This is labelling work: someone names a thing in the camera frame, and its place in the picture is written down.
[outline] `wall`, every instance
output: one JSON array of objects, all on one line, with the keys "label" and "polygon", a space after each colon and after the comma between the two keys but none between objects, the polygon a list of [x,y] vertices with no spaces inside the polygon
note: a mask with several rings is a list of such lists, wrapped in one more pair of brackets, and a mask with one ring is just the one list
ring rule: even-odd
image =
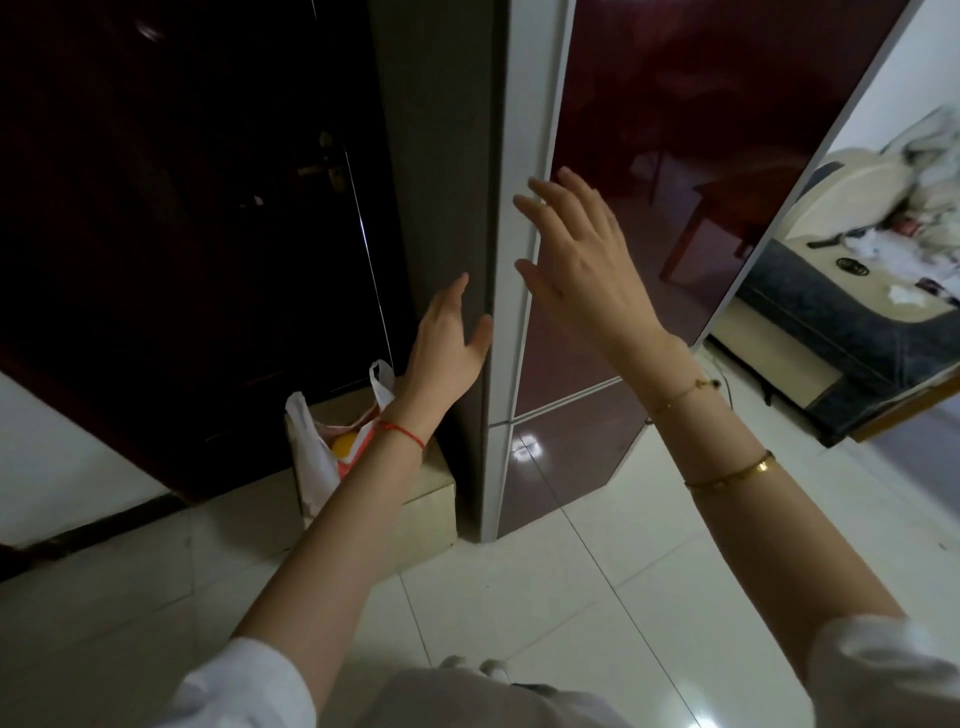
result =
[{"label": "wall", "polygon": [[[369,0],[380,98],[414,306],[463,272],[468,335],[490,310],[490,190],[497,0]],[[441,433],[458,486],[479,482],[483,382]]]},{"label": "wall", "polygon": [[26,546],[167,489],[0,375],[0,544]]},{"label": "wall", "polygon": [[879,150],[942,104],[960,104],[957,29],[960,3],[925,0],[830,149]]}]

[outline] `plastic bag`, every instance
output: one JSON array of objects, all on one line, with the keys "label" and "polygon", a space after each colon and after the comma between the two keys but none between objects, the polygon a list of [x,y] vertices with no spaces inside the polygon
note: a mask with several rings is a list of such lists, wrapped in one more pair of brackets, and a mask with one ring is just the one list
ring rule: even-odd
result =
[{"label": "plastic bag", "polygon": [[[287,399],[286,411],[294,435],[294,471],[305,516],[313,518],[320,513],[373,437],[380,412],[394,400],[394,370],[387,362],[381,359],[373,362],[370,385],[376,404],[352,425],[315,422],[302,392],[295,392]],[[356,439],[347,456],[338,458],[331,449],[333,441],[350,432],[357,433]]]}]

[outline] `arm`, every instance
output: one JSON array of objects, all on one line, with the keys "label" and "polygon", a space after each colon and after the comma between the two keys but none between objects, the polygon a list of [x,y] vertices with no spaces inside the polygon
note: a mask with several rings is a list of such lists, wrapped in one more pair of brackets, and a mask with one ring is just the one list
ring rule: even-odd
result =
[{"label": "arm", "polygon": [[[490,347],[490,316],[464,344],[460,303],[467,280],[464,274],[430,304],[403,394],[383,413],[424,443],[479,376]],[[317,712],[347,655],[421,456],[403,433],[378,432],[234,633],[286,656]]]},{"label": "arm", "polygon": [[[765,448],[714,390],[684,394],[704,375],[660,325],[616,218],[569,170],[562,185],[531,180],[543,203],[517,196],[540,231],[549,270],[516,267],[535,298],[604,354],[630,384],[689,483],[750,468]],[[870,568],[780,466],[698,495],[696,506],[733,575],[801,680],[831,619],[903,612]]]}]

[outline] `gold chain bracelet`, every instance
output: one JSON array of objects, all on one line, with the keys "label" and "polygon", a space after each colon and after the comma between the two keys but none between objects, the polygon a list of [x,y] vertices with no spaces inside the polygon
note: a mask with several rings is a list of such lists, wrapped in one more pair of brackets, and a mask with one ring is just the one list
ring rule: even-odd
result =
[{"label": "gold chain bracelet", "polygon": [[713,387],[713,389],[720,389],[720,380],[719,379],[697,379],[695,382],[693,382],[693,386],[691,386],[689,389],[684,389],[679,395],[674,397],[667,404],[651,412],[649,414],[649,417],[651,419],[653,419],[654,417],[659,417],[668,409],[670,409],[670,407],[672,407],[678,401],[682,400],[691,392],[696,392],[698,389],[704,389],[706,387]]},{"label": "gold chain bracelet", "polygon": [[703,493],[712,493],[713,491],[718,491],[728,485],[734,485],[735,483],[743,482],[754,473],[766,473],[776,462],[777,458],[774,456],[774,453],[770,450],[767,450],[767,453],[763,456],[763,459],[760,460],[760,462],[751,465],[749,468],[744,468],[742,471],[737,471],[732,475],[724,475],[716,480],[709,480],[706,483],[685,483],[684,485],[694,496]]}]

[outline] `glossy red panel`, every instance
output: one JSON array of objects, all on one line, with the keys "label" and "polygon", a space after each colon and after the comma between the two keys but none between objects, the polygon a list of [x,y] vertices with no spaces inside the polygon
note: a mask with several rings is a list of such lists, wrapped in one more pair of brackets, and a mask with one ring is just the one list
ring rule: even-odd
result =
[{"label": "glossy red panel", "polygon": [[[907,0],[578,0],[554,170],[620,219],[663,323],[691,344]],[[517,415],[612,375],[536,303]]]},{"label": "glossy red panel", "polygon": [[606,485],[646,417],[617,382],[516,425],[499,535]]}]

